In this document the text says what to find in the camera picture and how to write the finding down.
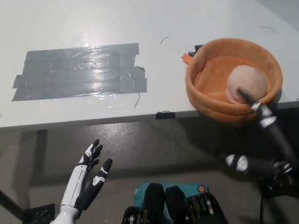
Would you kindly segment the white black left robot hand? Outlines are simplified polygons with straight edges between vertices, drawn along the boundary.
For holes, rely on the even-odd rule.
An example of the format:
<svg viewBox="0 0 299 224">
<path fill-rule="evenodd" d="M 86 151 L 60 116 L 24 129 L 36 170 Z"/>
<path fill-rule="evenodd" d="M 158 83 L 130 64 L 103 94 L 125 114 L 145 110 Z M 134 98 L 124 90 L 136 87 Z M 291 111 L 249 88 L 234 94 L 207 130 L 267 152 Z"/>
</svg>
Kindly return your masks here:
<svg viewBox="0 0 299 224">
<path fill-rule="evenodd" d="M 100 171 L 86 187 L 89 172 L 99 163 L 98 157 L 103 148 L 99 142 L 100 140 L 96 139 L 90 144 L 74 167 L 62 197 L 60 212 L 50 224 L 76 224 L 82 211 L 88 209 L 103 187 L 113 163 L 112 159 L 103 163 Z"/>
</svg>

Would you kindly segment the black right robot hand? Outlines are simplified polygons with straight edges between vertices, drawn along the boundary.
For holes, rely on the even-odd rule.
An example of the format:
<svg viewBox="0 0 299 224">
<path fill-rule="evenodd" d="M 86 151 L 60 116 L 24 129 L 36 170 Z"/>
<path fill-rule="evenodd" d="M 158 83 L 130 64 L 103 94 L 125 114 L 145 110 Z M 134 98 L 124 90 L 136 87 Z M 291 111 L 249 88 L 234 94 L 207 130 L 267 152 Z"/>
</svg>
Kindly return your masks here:
<svg viewBox="0 0 299 224">
<path fill-rule="evenodd" d="M 259 126 L 274 144 L 279 158 L 274 162 L 254 159 L 245 155 L 221 154 L 228 167 L 243 174 L 252 174 L 264 180 L 265 189 L 270 188 L 270 197 L 293 196 L 299 199 L 299 154 L 284 136 L 277 118 L 269 107 L 255 99 L 247 91 L 237 92 L 251 106 L 259 120 Z"/>
</svg>

